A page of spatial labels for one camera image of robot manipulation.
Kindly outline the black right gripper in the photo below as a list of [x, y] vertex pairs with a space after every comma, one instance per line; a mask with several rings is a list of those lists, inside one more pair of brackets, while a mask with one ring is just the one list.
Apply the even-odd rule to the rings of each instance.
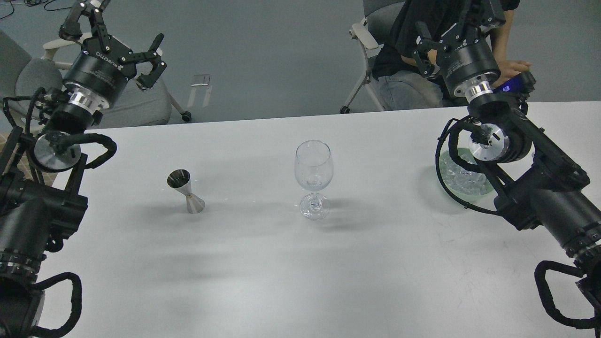
[[437, 39], [432, 37], [425, 22], [415, 22], [418, 38], [413, 58], [419, 74], [425, 78], [442, 75], [453, 98], [492, 94], [492, 84], [501, 73], [489, 45], [479, 40], [462, 46], [462, 41], [477, 40], [482, 29], [504, 24], [505, 15], [499, 0], [464, 0], [458, 22]]

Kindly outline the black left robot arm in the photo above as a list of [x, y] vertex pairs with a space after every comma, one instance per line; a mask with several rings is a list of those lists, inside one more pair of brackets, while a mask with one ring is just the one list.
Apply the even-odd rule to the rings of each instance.
[[63, 248], [88, 207], [79, 194], [84, 171], [116, 154], [108, 136], [87, 133], [113, 108], [129, 81], [140, 90], [157, 83], [167, 65], [158, 34], [134, 52], [109, 34], [107, 0], [77, 0], [59, 29], [81, 47], [58, 85], [34, 77], [32, 92], [16, 94], [11, 79], [27, 62], [4, 60], [1, 104], [12, 126], [1, 151], [1, 336], [62, 338], [82, 312], [82, 283], [63, 272], [38, 281], [46, 253]]

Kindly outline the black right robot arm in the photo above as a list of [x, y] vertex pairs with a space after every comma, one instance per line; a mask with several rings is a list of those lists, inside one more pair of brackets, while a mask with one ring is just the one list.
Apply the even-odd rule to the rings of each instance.
[[[446, 32], [431, 37], [426, 23], [418, 32], [413, 58], [427, 78], [442, 76], [451, 96], [464, 97], [468, 115], [449, 120], [435, 156], [448, 144], [460, 167], [485, 175], [497, 192], [495, 210], [449, 196], [467, 209], [501, 216], [518, 230], [543, 225], [573, 265], [541, 261], [534, 278], [547, 314], [562, 325], [593, 329], [600, 336], [600, 210], [582, 194], [587, 173], [527, 118], [526, 103], [535, 79], [528, 71], [493, 89], [500, 70], [485, 42], [483, 28], [504, 24], [497, 0], [465, 0], [458, 19]], [[565, 317], [554, 304], [547, 271], [578, 278], [577, 286], [592, 305], [589, 319]]]

